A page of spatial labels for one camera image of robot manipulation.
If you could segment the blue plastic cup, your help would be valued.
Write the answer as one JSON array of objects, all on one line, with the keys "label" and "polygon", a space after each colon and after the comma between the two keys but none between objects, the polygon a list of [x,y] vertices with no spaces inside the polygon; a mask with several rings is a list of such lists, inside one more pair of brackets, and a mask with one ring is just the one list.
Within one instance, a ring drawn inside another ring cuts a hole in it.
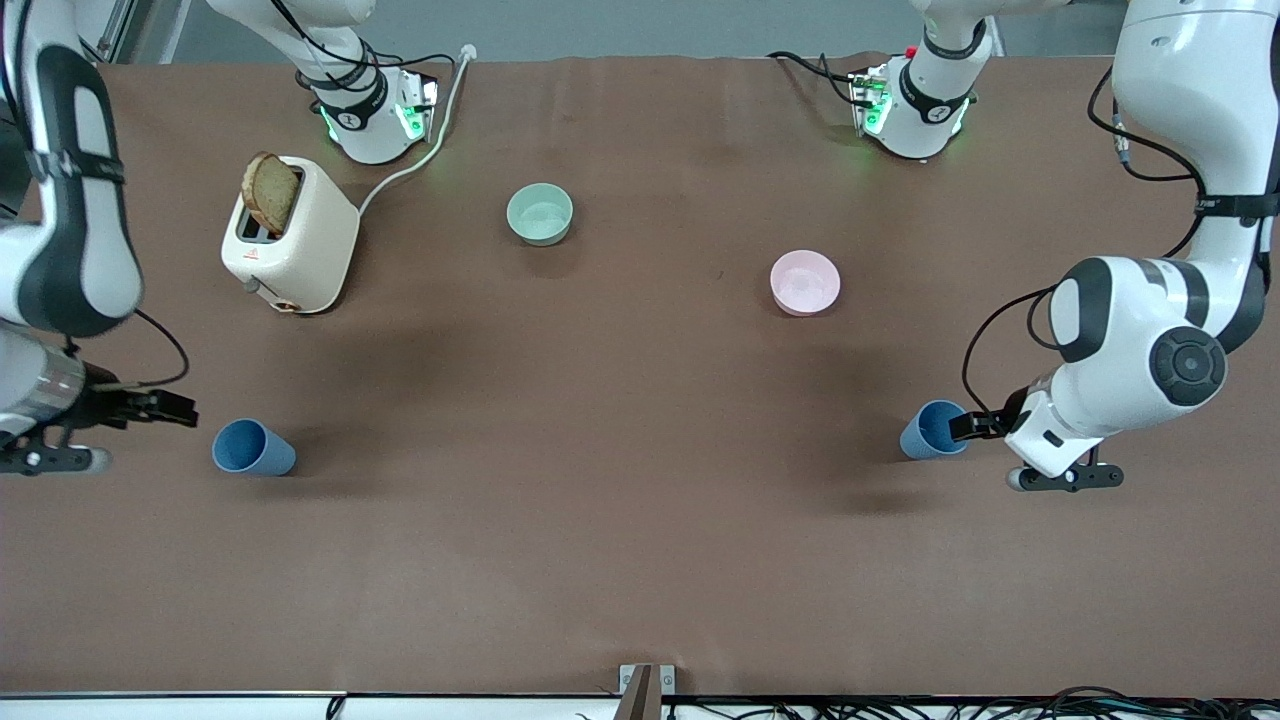
[{"label": "blue plastic cup", "polygon": [[294,447],[251,418],[228,423],[215,436],[211,457],[218,469],[252,477],[284,477],[294,469]]},{"label": "blue plastic cup", "polygon": [[947,400],[924,404],[904,427],[899,437],[900,450],[915,461],[963,454],[969,443],[952,437],[950,421],[965,415],[963,406]]}]

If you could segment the cream white toaster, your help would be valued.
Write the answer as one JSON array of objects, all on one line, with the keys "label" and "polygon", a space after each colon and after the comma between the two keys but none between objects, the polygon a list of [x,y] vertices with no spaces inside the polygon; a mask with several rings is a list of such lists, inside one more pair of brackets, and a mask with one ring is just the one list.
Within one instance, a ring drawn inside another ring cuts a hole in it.
[{"label": "cream white toaster", "polygon": [[303,158],[279,158],[301,179],[284,233],[274,236],[260,228],[239,193],[223,236],[221,263],[247,292],[279,313],[326,313],[343,291],[360,213],[320,165]]}]

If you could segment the pink bowl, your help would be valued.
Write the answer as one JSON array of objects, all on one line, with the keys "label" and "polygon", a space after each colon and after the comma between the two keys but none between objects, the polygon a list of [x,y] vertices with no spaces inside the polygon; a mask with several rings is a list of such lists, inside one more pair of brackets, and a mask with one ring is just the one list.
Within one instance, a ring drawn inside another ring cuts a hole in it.
[{"label": "pink bowl", "polygon": [[842,288],[838,268],[823,254],[797,249],[780,256],[769,273],[771,293],[791,316],[814,316],[835,305]]}]

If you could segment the brown bread slice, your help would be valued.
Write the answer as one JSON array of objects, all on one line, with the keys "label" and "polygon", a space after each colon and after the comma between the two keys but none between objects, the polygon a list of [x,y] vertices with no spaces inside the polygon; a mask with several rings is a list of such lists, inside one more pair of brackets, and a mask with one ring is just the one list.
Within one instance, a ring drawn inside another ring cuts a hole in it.
[{"label": "brown bread slice", "polygon": [[260,228],[280,236],[287,228],[301,186],[294,169],[274,152],[255,154],[241,181],[244,209]]}]

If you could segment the mint green bowl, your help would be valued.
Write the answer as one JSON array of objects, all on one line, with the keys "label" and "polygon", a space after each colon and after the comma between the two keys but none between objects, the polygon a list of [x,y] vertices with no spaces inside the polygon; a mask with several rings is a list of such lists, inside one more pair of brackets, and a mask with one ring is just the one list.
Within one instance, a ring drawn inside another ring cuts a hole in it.
[{"label": "mint green bowl", "polygon": [[525,243],[552,246],[568,233],[573,200],[558,184],[534,183],[516,191],[506,208],[509,229]]}]

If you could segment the grey metal table bracket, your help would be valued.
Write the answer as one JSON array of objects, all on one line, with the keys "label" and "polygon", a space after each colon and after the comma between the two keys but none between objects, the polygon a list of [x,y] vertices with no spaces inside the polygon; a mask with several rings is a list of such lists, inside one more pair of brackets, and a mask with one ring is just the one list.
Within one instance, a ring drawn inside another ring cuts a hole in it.
[{"label": "grey metal table bracket", "polygon": [[625,664],[618,670],[620,702],[613,720],[678,720],[673,664]]}]

